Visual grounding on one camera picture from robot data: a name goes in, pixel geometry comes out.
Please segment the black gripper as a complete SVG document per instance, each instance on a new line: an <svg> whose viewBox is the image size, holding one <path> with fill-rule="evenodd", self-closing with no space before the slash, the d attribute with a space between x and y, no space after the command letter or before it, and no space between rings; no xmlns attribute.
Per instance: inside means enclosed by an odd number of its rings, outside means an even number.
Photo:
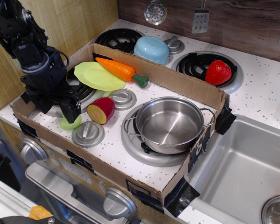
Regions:
<svg viewBox="0 0 280 224"><path fill-rule="evenodd" d="M20 78L26 85L28 98L44 114L54 103L60 103L60 109L66 120L73 124L81 114L80 102L76 91L67 83L66 65L60 51L45 53L45 63L39 68L26 68Z"/></svg>

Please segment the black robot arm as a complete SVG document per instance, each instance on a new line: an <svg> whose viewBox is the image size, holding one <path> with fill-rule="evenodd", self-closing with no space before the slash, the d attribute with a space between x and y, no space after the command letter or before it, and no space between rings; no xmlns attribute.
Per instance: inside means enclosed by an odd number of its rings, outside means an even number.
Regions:
<svg viewBox="0 0 280 224"><path fill-rule="evenodd" d="M0 44L17 59L24 75L24 98L41 112L58 105L72 124L81 114L77 92L68 84L63 52L48 46L44 29L35 22L31 12L18 0L0 0Z"/></svg>

